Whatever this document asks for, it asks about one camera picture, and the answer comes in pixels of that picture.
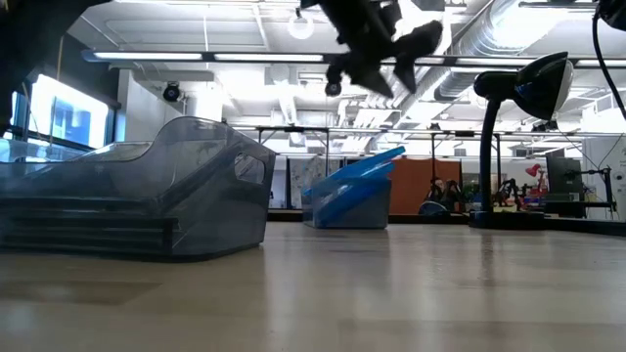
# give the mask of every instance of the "security camera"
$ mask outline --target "security camera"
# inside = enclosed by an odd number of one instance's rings
[[[180,83],[178,82],[168,82],[167,87],[163,91],[163,98],[169,103],[177,103],[179,102],[183,95],[180,92],[180,88],[178,86]]]

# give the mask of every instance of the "desk lamp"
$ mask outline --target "desk lamp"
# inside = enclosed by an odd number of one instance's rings
[[[539,58],[518,72],[486,71],[475,80],[473,89],[488,101],[480,137],[481,209],[470,225],[490,229],[536,229],[542,213],[494,212],[491,198],[491,139],[500,105],[513,100],[526,113],[549,121],[567,99],[573,79],[573,64],[567,53]]]

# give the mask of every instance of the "glass wall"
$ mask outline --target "glass wall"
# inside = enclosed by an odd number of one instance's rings
[[[11,123],[11,125],[15,125],[16,124],[16,111],[17,111],[17,106],[18,106],[18,93],[13,92],[13,95],[11,96],[11,106],[13,107],[13,111],[11,112],[11,120],[9,123]],[[11,132],[5,132],[4,136],[2,136],[2,138],[4,139],[13,139],[13,133]]]
[[[32,85],[30,131],[100,148],[108,115],[106,104],[48,76],[39,75]]]

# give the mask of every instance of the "lamp stand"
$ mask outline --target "lamp stand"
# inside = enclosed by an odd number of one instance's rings
[[[544,214],[494,212],[491,198],[491,140],[502,100],[489,100],[480,136],[480,211],[471,214],[469,225],[481,229],[542,230]]]

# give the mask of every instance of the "black cable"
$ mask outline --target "black cable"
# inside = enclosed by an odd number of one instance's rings
[[[592,20],[592,38],[594,40],[594,50],[596,51],[596,56],[598,57],[598,63],[600,64],[600,69],[603,72],[604,78],[606,79],[606,83],[608,83],[608,87],[613,93],[613,97],[615,99],[615,102],[617,103],[617,106],[619,107],[619,110],[622,113],[622,116],[624,117],[624,119],[626,119],[626,109],[624,108],[624,102],[622,101],[622,98],[619,95],[619,91],[617,90],[617,87],[615,86],[615,82],[613,82],[613,79],[610,76],[610,72],[608,71],[608,68],[606,67],[606,63],[604,62],[603,52],[600,47],[600,38],[598,36],[598,22],[600,22],[600,5],[596,9],[596,12],[594,13],[594,19]],[[623,133],[619,136],[619,138],[617,138],[617,140],[613,144],[613,147],[611,147],[608,153],[606,153],[602,161],[600,161],[600,166],[602,166],[606,158],[613,152],[615,147],[617,147],[622,137],[624,137]]]
[[[600,48],[600,39],[598,37],[598,22],[600,21],[600,7],[594,13],[594,20],[592,21],[592,36],[594,39],[594,50],[596,51],[596,56],[598,57],[598,63],[600,63],[600,69],[603,71],[604,78],[606,78],[606,82],[608,83],[608,87],[610,87],[611,92],[615,98],[615,102],[619,106],[620,111],[622,112],[622,116],[626,119],[626,109],[624,109],[624,102],[622,102],[622,98],[619,96],[619,91],[613,82],[613,79],[610,77],[610,73],[608,72],[608,68],[606,67],[606,63],[604,62],[603,52]]]

